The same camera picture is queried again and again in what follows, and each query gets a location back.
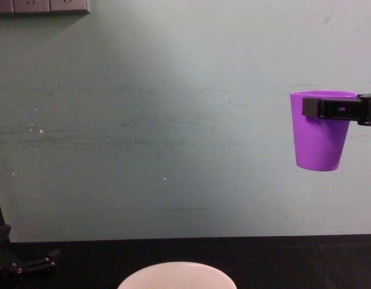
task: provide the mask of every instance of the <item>black table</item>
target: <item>black table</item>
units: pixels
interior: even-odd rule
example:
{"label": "black table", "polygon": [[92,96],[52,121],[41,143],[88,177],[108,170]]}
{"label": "black table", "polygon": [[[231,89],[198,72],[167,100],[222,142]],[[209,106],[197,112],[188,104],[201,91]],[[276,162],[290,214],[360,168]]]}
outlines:
{"label": "black table", "polygon": [[27,260],[57,248],[55,276],[25,289],[116,289],[157,263],[191,261],[222,270],[238,289],[371,288],[371,235],[194,238],[11,244]]}

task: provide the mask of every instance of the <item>purple cup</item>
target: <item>purple cup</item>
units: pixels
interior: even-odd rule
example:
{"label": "purple cup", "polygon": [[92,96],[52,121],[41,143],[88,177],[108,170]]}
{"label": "purple cup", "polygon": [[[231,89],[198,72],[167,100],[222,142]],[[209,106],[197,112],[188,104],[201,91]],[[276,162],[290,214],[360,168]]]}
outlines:
{"label": "purple cup", "polygon": [[356,98],[354,92],[332,90],[290,94],[296,164],[307,170],[338,169],[349,121],[319,119],[302,115],[303,98]]}

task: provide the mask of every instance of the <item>cup rim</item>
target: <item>cup rim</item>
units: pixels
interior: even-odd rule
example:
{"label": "cup rim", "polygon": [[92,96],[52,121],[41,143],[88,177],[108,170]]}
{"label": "cup rim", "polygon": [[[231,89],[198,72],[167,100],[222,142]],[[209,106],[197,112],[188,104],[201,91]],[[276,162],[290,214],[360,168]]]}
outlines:
{"label": "cup rim", "polygon": [[129,288],[130,285],[134,285],[135,282],[144,280],[144,278],[146,276],[146,273],[148,273],[148,272],[151,272],[151,273],[152,272],[160,272],[160,270],[163,270],[163,272],[165,272],[165,270],[168,270],[170,272],[176,267],[184,267],[184,266],[186,266],[186,267],[188,267],[188,266],[196,267],[200,272],[206,274],[209,279],[210,279],[210,276],[211,276],[210,274],[211,273],[212,273],[212,275],[223,277],[223,279],[226,282],[223,284],[224,287],[222,287],[222,288],[227,288],[227,289],[236,289],[237,288],[234,281],[228,275],[226,275],[224,272],[222,272],[222,271],[220,271],[220,270],[218,270],[214,267],[211,267],[211,266],[208,266],[208,265],[205,265],[205,264],[199,264],[199,263],[178,261],[178,262],[159,263],[159,264],[156,264],[156,265],[145,267],[145,268],[133,273],[129,277],[127,277],[121,283],[121,285],[119,286],[119,289],[127,289],[127,288]]}
{"label": "cup rim", "polygon": [[358,93],[343,90],[306,90],[290,93],[290,96],[311,96],[321,98],[355,98],[357,95]]}

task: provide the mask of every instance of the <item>power outlet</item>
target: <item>power outlet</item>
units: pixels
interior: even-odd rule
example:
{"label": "power outlet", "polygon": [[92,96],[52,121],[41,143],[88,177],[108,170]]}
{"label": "power outlet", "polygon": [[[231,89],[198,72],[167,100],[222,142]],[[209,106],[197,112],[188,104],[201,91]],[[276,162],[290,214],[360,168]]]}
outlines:
{"label": "power outlet", "polygon": [[52,12],[89,13],[89,0],[50,0]]}
{"label": "power outlet", "polygon": [[14,0],[15,13],[50,12],[49,0]]}
{"label": "power outlet", "polygon": [[0,0],[0,14],[14,13],[13,0]]}

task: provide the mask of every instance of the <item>white bowl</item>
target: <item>white bowl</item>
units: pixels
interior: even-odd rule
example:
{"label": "white bowl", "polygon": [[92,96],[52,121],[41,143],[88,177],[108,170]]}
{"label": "white bowl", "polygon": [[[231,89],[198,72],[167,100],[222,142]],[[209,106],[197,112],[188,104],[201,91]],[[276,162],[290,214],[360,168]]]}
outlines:
{"label": "white bowl", "polygon": [[135,272],[119,289],[236,289],[223,272],[198,263],[172,262]]}

